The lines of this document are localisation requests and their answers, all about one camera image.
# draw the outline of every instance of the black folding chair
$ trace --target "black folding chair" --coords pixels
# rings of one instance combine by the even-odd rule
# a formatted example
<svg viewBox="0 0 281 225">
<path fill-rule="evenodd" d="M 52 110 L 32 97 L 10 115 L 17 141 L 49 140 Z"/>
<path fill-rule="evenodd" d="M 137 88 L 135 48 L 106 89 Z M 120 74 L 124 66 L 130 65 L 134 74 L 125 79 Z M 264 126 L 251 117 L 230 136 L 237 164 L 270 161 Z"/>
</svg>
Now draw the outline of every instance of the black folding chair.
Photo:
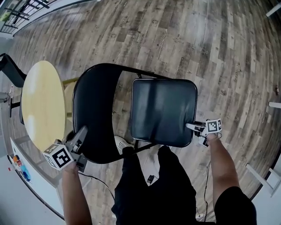
<svg viewBox="0 0 281 225">
<path fill-rule="evenodd" d="M 0 58 L 0 71 L 2 71 L 10 81 L 19 88 L 23 87 L 23 84 L 26 79 L 26 74 L 24 74 L 12 60 L 12 58 L 7 55 L 6 53 L 1 54 Z M 19 119 L 22 124 L 24 124 L 23 117 L 22 117 L 22 104 L 20 102 L 13 103 L 13 99 L 10 99 L 10 117 L 12 116 L 12 109 L 16 107 L 20 107 L 19 109 Z"/>
<path fill-rule="evenodd" d="M 133 81 L 131 107 L 131 135 L 137 141 L 129 154 L 156 144 L 175 147 L 190 144 L 193 131 L 185 124 L 195 122 L 197 87 L 193 82 L 104 63 L 85 71 L 74 89 L 74 134 L 83 126 L 88 129 L 78 153 L 94 163 L 110 163 L 128 156 L 119 154 L 112 127 L 112 106 L 122 71 L 139 76 Z M 142 75 L 154 79 L 144 79 Z M 150 144 L 138 148 L 138 140 Z"/>
</svg>

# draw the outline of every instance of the chair backrest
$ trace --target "chair backrest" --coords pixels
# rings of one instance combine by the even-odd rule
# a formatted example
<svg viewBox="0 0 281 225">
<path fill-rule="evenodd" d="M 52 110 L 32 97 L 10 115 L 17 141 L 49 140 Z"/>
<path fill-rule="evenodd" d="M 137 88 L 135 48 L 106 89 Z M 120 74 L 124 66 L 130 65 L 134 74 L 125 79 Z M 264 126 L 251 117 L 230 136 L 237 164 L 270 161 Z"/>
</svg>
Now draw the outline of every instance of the chair backrest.
<svg viewBox="0 0 281 225">
<path fill-rule="evenodd" d="M 74 88 L 72 101 L 74 133 L 83 126 L 88 128 L 88 134 L 79 153 L 83 153 L 94 163 L 110 163 L 123 158 L 117 150 L 112 127 L 112 106 L 122 71 L 162 78 L 151 72 L 104 63 L 85 71 Z"/>
<path fill-rule="evenodd" d="M 26 74 L 17 67 L 12 58 L 6 53 L 0 55 L 0 57 L 3 57 L 0 62 L 0 70 L 3 71 L 16 87 L 23 87 Z"/>
</svg>

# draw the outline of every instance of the white cube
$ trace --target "white cube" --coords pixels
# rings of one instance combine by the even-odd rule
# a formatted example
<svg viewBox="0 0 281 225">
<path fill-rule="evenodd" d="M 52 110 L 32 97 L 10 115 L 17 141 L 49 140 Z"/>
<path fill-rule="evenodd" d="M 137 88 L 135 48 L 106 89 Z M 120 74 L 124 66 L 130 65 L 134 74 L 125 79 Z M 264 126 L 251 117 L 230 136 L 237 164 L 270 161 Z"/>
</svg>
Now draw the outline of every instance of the white cube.
<svg viewBox="0 0 281 225">
<path fill-rule="evenodd" d="M 52 144 L 43 152 L 43 155 L 50 166 L 59 171 L 74 161 L 66 147 L 60 144 Z"/>
</svg>

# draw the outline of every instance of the round wooden table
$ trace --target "round wooden table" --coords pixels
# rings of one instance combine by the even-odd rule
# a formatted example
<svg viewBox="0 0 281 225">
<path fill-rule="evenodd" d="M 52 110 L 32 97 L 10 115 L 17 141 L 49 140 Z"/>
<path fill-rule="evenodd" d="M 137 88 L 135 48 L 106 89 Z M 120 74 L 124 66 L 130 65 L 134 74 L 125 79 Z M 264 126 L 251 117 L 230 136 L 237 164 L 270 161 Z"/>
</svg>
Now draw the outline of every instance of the round wooden table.
<svg viewBox="0 0 281 225">
<path fill-rule="evenodd" d="M 36 63 L 26 77 L 22 116 L 30 139 L 40 151 L 63 139 L 67 118 L 64 87 L 47 61 Z"/>
</svg>

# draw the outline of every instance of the shoe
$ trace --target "shoe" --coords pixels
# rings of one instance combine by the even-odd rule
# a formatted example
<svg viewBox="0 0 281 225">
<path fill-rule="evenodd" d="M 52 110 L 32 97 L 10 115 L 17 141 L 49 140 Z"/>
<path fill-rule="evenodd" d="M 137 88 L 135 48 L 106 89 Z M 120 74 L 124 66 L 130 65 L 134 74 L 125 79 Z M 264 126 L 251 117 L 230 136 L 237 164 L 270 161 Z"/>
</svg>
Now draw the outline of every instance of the shoe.
<svg viewBox="0 0 281 225">
<path fill-rule="evenodd" d="M 120 155 L 122 155 L 122 150 L 125 147 L 132 147 L 132 145 L 128 144 L 128 142 L 126 142 L 126 140 L 123 139 L 122 137 L 114 136 L 114 139 L 115 139 L 115 144 L 116 144 L 116 147 L 117 147 Z"/>
</svg>

